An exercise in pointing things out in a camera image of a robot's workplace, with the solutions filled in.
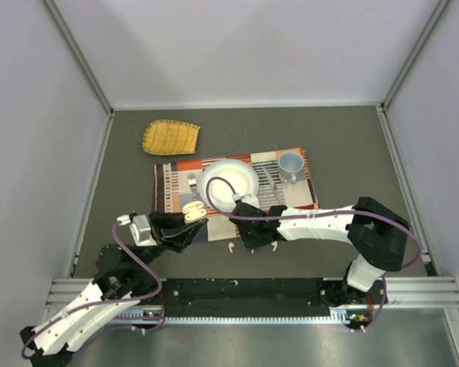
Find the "white earbud charging case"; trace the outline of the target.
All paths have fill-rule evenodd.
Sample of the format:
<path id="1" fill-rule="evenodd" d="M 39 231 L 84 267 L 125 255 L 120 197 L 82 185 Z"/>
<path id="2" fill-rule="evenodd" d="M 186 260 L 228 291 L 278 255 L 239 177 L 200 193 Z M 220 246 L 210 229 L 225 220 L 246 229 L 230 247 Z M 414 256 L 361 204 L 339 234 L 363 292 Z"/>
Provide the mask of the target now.
<path id="1" fill-rule="evenodd" d="M 207 211 L 205 209 L 205 204 L 201 201 L 193 201 L 186 204 L 182 213 L 184 214 L 184 222 L 192 223 L 207 217 Z"/>

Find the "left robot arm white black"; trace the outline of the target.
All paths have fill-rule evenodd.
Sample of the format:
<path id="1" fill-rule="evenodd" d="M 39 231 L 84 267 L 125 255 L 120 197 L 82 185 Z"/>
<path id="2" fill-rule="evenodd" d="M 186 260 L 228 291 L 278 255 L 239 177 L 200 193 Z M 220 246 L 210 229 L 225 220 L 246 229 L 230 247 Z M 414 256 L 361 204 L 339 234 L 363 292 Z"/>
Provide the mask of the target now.
<path id="1" fill-rule="evenodd" d="M 165 251 L 181 253 L 207 222 L 205 209 L 118 217 L 112 227 L 116 242 L 100 251 L 93 280 L 54 317 L 20 332 L 21 357 L 33 365 L 65 365 L 121 312 L 152 302 L 162 280 L 150 262 Z"/>

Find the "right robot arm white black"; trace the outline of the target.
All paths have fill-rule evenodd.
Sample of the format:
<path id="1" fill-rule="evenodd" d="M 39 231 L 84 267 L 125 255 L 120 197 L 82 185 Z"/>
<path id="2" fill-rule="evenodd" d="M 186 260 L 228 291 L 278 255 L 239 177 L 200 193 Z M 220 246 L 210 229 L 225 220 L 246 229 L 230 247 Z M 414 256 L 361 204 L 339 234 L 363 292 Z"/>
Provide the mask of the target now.
<path id="1" fill-rule="evenodd" d="M 339 209 L 278 205 L 266 212 L 238 200 L 228 218 L 247 249 L 301 239 L 352 245 L 358 256 L 347 266 L 343 280 L 335 284 L 323 281 L 319 286 L 319 297 L 328 306 L 359 303 L 379 277 L 403 268 L 409 224 L 370 197 Z"/>

